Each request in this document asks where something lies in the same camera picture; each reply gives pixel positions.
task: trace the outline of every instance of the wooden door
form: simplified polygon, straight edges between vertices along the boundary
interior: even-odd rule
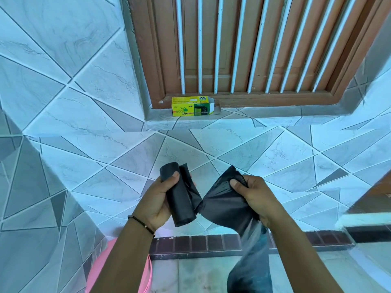
[[[337,103],[391,9],[391,0],[129,1],[153,108],[183,94],[222,107]]]

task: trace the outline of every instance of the metal bar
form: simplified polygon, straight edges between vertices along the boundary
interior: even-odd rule
[[[316,75],[316,79],[315,79],[315,83],[314,83],[314,88],[312,89],[312,92],[316,91],[316,88],[317,86],[319,85],[319,82],[326,70],[326,67],[327,67],[327,64],[331,58],[331,55],[333,54],[333,51],[334,51],[334,48],[335,48],[335,45],[337,44],[338,42],[338,39],[340,37],[340,34],[342,33],[342,30],[346,24],[346,21],[349,17],[349,14],[351,12],[351,10],[353,9],[353,6],[354,6],[354,3],[355,3],[356,0],[348,0],[347,3],[346,3],[346,7],[344,8],[344,11],[342,13],[342,17],[338,23],[338,26],[337,26],[337,29],[335,31],[335,33],[333,34],[332,36],[332,39],[331,39],[331,43],[327,49],[327,52],[326,52],[326,55],[322,61],[322,64],[321,64],[321,67],[318,71],[318,74]]]
[[[307,58],[305,60],[305,64],[304,64],[303,70],[301,72],[299,83],[297,84],[297,88],[296,88],[296,92],[297,93],[301,89],[301,85],[303,84],[304,78],[305,78],[305,76],[307,74],[307,71],[308,71],[308,68],[310,66],[312,57],[314,56],[314,53],[315,53],[315,50],[316,50],[316,46],[319,43],[320,37],[321,37],[321,35],[323,33],[323,30],[325,28],[327,19],[328,19],[329,15],[330,15],[331,9],[333,8],[334,2],[335,2],[335,0],[328,0],[328,4],[327,4],[326,10],[325,10],[325,13],[323,14],[323,17],[322,17],[321,23],[320,23],[320,25],[318,27],[316,36],[314,38],[314,41],[312,42],[310,52],[308,53]]]
[[[233,93],[234,89],[235,89],[235,80],[236,80],[236,72],[238,70],[239,51],[240,51],[240,48],[241,48],[242,30],[243,30],[243,21],[244,21],[244,11],[246,9],[246,1],[247,0],[242,0],[241,11],[240,11],[240,14],[239,14],[238,35],[236,37],[235,58],[234,58],[234,61],[233,61],[231,93]]]
[[[255,43],[253,61],[251,63],[250,76],[248,78],[247,93],[251,93],[251,87],[253,85],[255,69],[257,67],[259,47],[261,46],[262,34],[263,34],[263,31],[264,31],[264,25],[265,25],[268,5],[269,5],[269,0],[264,0],[264,4],[263,4],[263,7],[262,7],[261,20],[259,21],[257,42]]]
[[[176,20],[178,26],[178,44],[179,44],[179,67],[181,69],[181,89],[185,94],[185,61],[183,58],[183,30],[182,30],[182,4],[181,0],[176,0]]]
[[[198,93],[202,93],[202,0],[198,0]]]
[[[217,12],[217,37],[216,37],[216,57],[215,57],[215,83],[213,93],[217,93],[219,84],[219,63],[220,63],[220,41],[221,41],[221,24],[222,24],[222,5],[224,0],[219,0],[219,9]]]
[[[265,93],[269,93],[271,81],[273,80],[274,69],[276,68],[278,54],[281,48],[282,37],[284,36],[285,27],[287,25],[289,11],[291,9],[292,0],[284,0],[284,5],[281,11],[280,23],[278,25],[278,36],[273,46],[273,58],[270,64],[269,76],[267,78]]]
[[[307,4],[305,6],[304,13],[303,13],[303,16],[301,18],[300,27],[299,27],[299,30],[298,30],[297,35],[296,35],[296,40],[294,42],[294,45],[293,45],[293,48],[292,48],[292,51],[291,51],[291,56],[289,58],[288,66],[287,66],[287,69],[285,71],[284,79],[282,80],[282,83],[281,83],[280,93],[284,92],[285,85],[286,85],[286,83],[288,81],[289,72],[291,71],[293,60],[294,60],[294,57],[296,55],[297,48],[299,47],[301,36],[302,36],[302,34],[304,32],[304,27],[305,27],[305,24],[307,22],[308,14],[310,13],[312,1],[313,0],[307,0]]]

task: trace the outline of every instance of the beaded bracelet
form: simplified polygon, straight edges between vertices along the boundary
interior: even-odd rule
[[[133,218],[134,220],[139,222],[142,226],[144,226],[146,228],[146,230],[148,230],[151,233],[151,235],[153,235],[153,237],[155,237],[155,233],[143,221],[141,221],[140,219],[138,219],[137,217],[135,217],[133,215],[129,215],[127,218],[128,219]]]

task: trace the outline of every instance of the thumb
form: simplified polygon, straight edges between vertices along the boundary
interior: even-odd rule
[[[159,192],[166,193],[179,181],[179,173],[175,171],[171,177],[159,185]]]
[[[246,186],[242,185],[240,182],[236,181],[235,179],[232,179],[230,181],[231,187],[240,195],[242,195],[244,198],[246,198],[248,191],[250,190]]]

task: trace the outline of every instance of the cardboard box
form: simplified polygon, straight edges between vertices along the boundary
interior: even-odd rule
[[[173,116],[209,115],[215,109],[215,100],[208,96],[184,96],[173,98],[171,108]]]

